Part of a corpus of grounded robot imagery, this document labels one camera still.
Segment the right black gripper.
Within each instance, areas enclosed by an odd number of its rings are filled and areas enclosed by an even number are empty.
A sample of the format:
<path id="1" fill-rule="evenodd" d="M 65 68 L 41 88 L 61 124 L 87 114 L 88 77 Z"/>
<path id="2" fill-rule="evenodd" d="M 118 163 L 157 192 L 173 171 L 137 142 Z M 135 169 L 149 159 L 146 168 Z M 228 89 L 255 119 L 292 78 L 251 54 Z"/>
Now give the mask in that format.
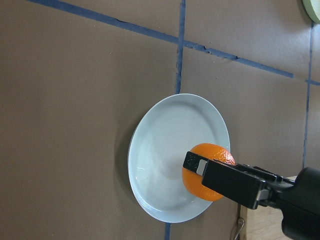
<path id="1" fill-rule="evenodd" d="M 182 167 L 202 175 L 202 184 L 255 210 L 280 209 L 282 232 L 293 240 L 320 238 L 320 171 L 306 167 L 290 180 L 244 164 L 229 165 L 188 151 Z"/>

